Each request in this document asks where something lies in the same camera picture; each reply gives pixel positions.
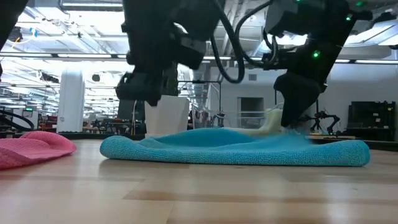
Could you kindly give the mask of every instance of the blue microfiber cloth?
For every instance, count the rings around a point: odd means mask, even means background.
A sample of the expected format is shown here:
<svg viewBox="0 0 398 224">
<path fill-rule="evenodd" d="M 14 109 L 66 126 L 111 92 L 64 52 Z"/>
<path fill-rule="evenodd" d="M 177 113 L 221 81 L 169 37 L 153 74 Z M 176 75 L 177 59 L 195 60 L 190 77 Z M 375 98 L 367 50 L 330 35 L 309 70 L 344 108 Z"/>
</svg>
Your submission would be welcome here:
<svg viewBox="0 0 398 224">
<path fill-rule="evenodd" d="M 299 135 L 256 139 L 227 129 L 194 129 L 139 142 L 113 136 L 100 152 L 110 159 L 189 164 L 359 167 L 370 159 L 362 141 L 314 145 Z"/>
</svg>

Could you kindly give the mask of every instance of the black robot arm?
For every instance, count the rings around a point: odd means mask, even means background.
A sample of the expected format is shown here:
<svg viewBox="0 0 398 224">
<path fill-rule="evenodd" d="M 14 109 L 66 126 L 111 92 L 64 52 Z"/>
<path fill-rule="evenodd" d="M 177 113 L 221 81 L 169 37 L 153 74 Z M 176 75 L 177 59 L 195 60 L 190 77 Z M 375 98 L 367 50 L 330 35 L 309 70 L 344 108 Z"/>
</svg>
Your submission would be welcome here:
<svg viewBox="0 0 398 224">
<path fill-rule="evenodd" d="M 0 1 L 0 47 L 27 2 Z M 325 91 L 326 78 L 354 23 L 373 17 L 369 11 L 351 10 L 347 0 L 270 0 L 246 14 L 234 31 L 224 6 L 225 0 L 123 0 L 122 30 L 127 33 L 130 48 L 126 58 L 135 69 L 120 80 L 116 88 L 118 98 L 147 101 L 156 106 L 168 80 L 176 79 L 165 71 L 175 70 L 178 63 L 198 69 L 206 54 L 206 41 L 210 40 L 218 68 L 231 83 L 243 80 L 244 58 L 264 70 L 287 69 L 276 80 L 274 89 L 284 96 L 282 125 L 288 126 Z M 263 36 L 271 53 L 264 54 L 261 62 L 255 62 L 240 46 L 239 29 L 246 19 L 265 7 L 269 9 Z M 232 79 L 224 70 L 212 38 L 219 21 L 226 29 L 238 62 L 238 79 Z M 307 35 L 307 41 L 297 48 L 279 49 L 276 37 L 286 32 Z M 272 42 L 268 41 L 268 34 L 272 35 Z"/>
<path fill-rule="evenodd" d="M 309 116 L 306 117 L 307 120 L 315 120 L 315 124 L 310 128 L 311 131 L 314 131 L 315 128 L 320 129 L 320 120 L 321 119 L 326 119 L 326 118 L 333 118 L 333 122 L 329 125 L 329 127 L 326 128 L 328 131 L 328 134 L 333 134 L 333 127 L 337 124 L 337 122 L 340 121 L 340 118 L 337 117 L 337 115 L 332 115 L 332 114 L 326 114 L 326 111 L 320 111 L 318 113 L 315 113 L 314 118 L 310 118 Z"/>
</svg>

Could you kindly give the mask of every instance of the pink cloth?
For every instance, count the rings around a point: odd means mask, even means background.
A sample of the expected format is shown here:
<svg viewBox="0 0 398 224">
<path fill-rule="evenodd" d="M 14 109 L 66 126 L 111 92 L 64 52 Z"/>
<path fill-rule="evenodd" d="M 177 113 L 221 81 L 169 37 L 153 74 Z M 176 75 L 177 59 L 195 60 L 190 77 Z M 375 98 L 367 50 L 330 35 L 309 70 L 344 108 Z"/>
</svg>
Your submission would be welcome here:
<svg viewBox="0 0 398 224">
<path fill-rule="evenodd" d="M 61 135 L 34 131 L 17 139 L 0 139 L 0 170 L 56 159 L 76 151 Z"/>
</svg>

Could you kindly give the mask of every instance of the wooden floor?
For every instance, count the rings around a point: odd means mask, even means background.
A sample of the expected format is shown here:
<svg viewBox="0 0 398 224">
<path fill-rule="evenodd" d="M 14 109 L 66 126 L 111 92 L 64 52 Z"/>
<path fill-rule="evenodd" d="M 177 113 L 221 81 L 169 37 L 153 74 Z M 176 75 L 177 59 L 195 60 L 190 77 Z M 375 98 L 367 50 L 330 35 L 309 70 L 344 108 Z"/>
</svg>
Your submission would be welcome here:
<svg viewBox="0 0 398 224">
<path fill-rule="evenodd" d="M 347 167 L 113 161 L 100 141 L 0 172 L 0 223 L 398 223 L 398 153 Z"/>
</svg>

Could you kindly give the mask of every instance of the black cable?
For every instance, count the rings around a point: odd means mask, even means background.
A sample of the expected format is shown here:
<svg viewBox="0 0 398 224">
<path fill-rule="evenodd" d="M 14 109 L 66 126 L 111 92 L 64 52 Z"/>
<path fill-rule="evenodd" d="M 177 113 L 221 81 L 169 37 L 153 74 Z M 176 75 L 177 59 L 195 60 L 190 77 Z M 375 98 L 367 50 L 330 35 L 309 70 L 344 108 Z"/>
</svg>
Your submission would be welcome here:
<svg viewBox="0 0 398 224">
<path fill-rule="evenodd" d="M 268 65 L 272 65 L 278 59 L 279 46 L 278 43 L 276 42 L 276 37 L 274 35 L 272 36 L 271 52 L 272 52 L 272 57 L 268 62 L 266 62 L 266 64 Z"/>
<path fill-rule="evenodd" d="M 235 53 L 236 61 L 238 62 L 238 79 L 232 79 L 226 72 L 223 67 L 223 64 L 221 63 L 220 56 L 218 54 L 218 49 L 216 46 L 216 40 L 214 36 L 210 38 L 211 41 L 211 48 L 213 49 L 214 53 L 214 58 L 216 60 L 216 64 L 218 69 L 221 72 L 221 75 L 230 83 L 241 83 L 244 78 L 244 61 L 242 57 L 242 47 L 241 44 L 239 43 L 239 39 L 236 37 L 234 33 L 234 29 L 232 28 L 232 25 L 229 23 L 228 18 L 226 17 L 224 13 L 224 9 L 220 6 L 220 3 L 218 0 L 213 0 L 213 4 L 216 6 L 216 9 L 218 11 L 218 14 L 220 15 L 220 21 L 224 25 L 225 31 L 228 34 L 229 41 L 231 41 L 232 48 Z"/>
<path fill-rule="evenodd" d="M 19 124 L 16 124 L 16 123 L 8 120 L 4 115 L 1 115 L 1 114 L 9 115 L 9 116 L 12 116 L 13 118 L 19 118 L 19 119 L 25 121 L 30 126 L 30 128 L 26 128 Z M 35 128 L 34 124 L 31 121 L 29 121 L 28 119 L 24 118 L 23 116 L 20 116 L 20 115 L 17 115 L 17 114 L 8 112 L 8 111 L 4 111 L 4 110 L 0 110 L 0 122 L 10 125 L 20 131 L 33 131 L 33 129 Z"/>
<path fill-rule="evenodd" d="M 242 17 L 242 19 L 236 24 L 236 28 L 235 28 L 235 36 L 236 36 L 236 38 L 238 39 L 238 41 L 239 41 L 239 33 L 240 33 L 240 31 L 241 31 L 241 28 L 242 28 L 242 25 L 244 24 L 244 22 L 245 22 L 247 19 L 249 19 L 251 16 L 253 16 L 255 13 L 257 13 L 257 12 L 259 12 L 259 11 L 265 9 L 266 7 L 268 7 L 268 6 L 271 5 L 271 4 L 272 4 L 272 0 L 269 0 L 269 1 L 265 2 L 264 4 L 261 4 L 260 6 L 254 8 L 252 11 L 250 11 L 249 13 L 247 13 L 246 15 L 244 15 L 244 16 Z M 250 56 L 248 56 L 247 53 L 242 49 L 242 46 L 241 46 L 240 43 L 239 43 L 239 46 L 240 46 L 240 48 L 241 48 L 242 56 L 243 56 L 244 59 L 247 60 L 251 65 L 255 65 L 255 66 L 258 66 L 258 67 L 264 67 L 264 66 L 265 66 L 265 64 L 264 64 L 263 62 L 257 62 L 257 61 L 254 61 L 253 59 L 251 59 Z"/>
<path fill-rule="evenodd" d="M 263 38 L 264 41 L 266 42 L 267 47 L 270 48 L 270 49 L 272 49 L 272 44 L 269 42 L 269 39 L 267 38 L 267 32 L 266 32 L 266 29 L 265 29 L 265 28 L 262 30 L 262 38 Z M 286 49 L 279 49 L 279 51 L 281 51 L 281 52 L 290 52 L 290 51 L 296 49 L 297 47 L 298 47 L 298 46 L 289 47 L 289 48 L 286 48 Z"/>
</svg>

